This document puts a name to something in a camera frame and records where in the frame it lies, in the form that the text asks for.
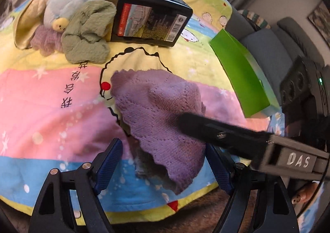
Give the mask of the purple knitted cloth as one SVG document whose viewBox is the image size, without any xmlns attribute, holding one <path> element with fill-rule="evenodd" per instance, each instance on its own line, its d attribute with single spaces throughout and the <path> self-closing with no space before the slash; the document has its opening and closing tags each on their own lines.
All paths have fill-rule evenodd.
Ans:
<svg viewBox="0 0 330 233">
<path fill-rule="evenodd" d="M 136 175 L 182 193 L 204 163 L 205 144 L 177 126 L 184 112 L 205 114 L 198 86 L 161 69 L 116 71 L 111 84 L 115 107 L 137 141 L 131 145 Z"/>
</svg>

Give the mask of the green cardboard box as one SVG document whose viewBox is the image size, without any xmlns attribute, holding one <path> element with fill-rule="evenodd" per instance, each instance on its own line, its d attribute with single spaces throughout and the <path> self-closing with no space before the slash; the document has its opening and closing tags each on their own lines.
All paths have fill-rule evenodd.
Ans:
<svg viewBox="0 0 330 233">
<path fill-rule="evenodd" d="M 269 81 L 245 46 L 224 29 L 209 45 L 222 64 L 246 118 L 266 118 L 280 111 Z"/>
</svg>

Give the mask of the colourful cartoon bed sheet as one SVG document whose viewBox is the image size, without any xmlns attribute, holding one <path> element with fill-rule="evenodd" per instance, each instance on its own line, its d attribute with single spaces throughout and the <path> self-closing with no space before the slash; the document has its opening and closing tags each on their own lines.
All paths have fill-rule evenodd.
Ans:
<svg viewBox="0 0 330 233">
<path fill-rule="evenodd" d="M 64 54 L 44 57 L 18 49 L 18 18 L 35 3 L 11 12 L 1 27 L 1 199 L 32 214 L 48 172 L 63 172 L 91 161 L 113 138 L 124 153 L 99 199 L 113 224 L 155 222 L 178 216 L 185 206 L 217 187 L 208 163 L 181 194 L 158 179 L 135 175 L 133 139 L 116 121 L 108 85 L 115 71 L 163 69 L 195 82 L 212 119 L 284 134 L 284 117 L 247 119 L 209 41 L 232 19 L 227 0 L 184 0 L 193 16 L 172 48 L 112 42 L 104 64 L 69 63 Z"/>
</svg>

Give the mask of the grey sofa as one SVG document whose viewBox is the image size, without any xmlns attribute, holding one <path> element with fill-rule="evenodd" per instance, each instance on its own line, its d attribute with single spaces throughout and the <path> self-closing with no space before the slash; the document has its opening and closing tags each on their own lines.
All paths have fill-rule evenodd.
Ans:
<svg viewBox="0 0 330 233">
<path fill-rule="evenodd" d="M 321 0 L 227 0 L 230 17 L 217 21 L 257 61 L 276 98 L 297 57 L 329 66 L 329 46 L 308 20 Z"/>
</svg>

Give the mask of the pink knitted cloth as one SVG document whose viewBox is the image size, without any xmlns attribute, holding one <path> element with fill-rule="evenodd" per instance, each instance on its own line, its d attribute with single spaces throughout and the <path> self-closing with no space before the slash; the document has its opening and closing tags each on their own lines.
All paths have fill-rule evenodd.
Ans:
<svg viewBox="0 0 330 233">
<path fill-rule="evenodd" d="M 54 52 L 63 52 L 61 33 L 47 29 L 44 25 L 40 25 L 36 29 L 30 45 L 34 50 L 38 50 L 42 56 L 50 56 Z"/>
</svg>

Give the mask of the green fluffy towel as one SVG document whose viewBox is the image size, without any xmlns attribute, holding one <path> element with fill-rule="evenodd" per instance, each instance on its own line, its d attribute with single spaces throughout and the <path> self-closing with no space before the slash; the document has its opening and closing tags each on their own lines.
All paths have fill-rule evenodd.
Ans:
<svg viewBox="0 0 330 233">
<path fill-rule="evenodd" d="M 110 31 L 115 15 L 116 6 L 112 2 L 85 2 L 74 14 L 61 36 L 66 60 L 72 64 L 104 64 L 110 54 L 105 36 Z"/>
</svg>

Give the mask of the black gold tin box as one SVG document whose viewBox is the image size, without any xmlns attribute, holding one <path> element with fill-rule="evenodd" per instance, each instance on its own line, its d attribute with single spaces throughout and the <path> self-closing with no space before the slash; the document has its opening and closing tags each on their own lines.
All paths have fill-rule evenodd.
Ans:
<svg viewBox="0 0 330 233">
<path fill-rule="evenodd" d="M 193 10 L 183 0 L 106 0 L 116 15 L 106 39 L 173 47 Z"/>
</svg>

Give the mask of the cream yellow towel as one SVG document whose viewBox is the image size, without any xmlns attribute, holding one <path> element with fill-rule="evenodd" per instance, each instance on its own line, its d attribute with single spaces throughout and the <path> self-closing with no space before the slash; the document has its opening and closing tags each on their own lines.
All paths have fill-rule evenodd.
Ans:
<svg viewBox="0 0 330 233">
<path fill-rule="evenodd" d="M 30 0 L 15 18 L 13 38 L 18 49 L 27 49 L 35 30 L 43 24 L 44 12 L 48 0 Z"/>
</svg>

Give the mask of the light blue plush toy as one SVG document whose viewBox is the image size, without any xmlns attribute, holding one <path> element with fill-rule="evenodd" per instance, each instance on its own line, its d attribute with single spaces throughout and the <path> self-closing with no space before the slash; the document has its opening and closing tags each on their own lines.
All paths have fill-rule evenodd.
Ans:
<svg viewBox="0 0 330 233">
<path fill-rule="evenodd" d="M 63 33 L 73 15 L 90 0 L 48 0 L 43 24 L 47 29 Z"/>
</svg>

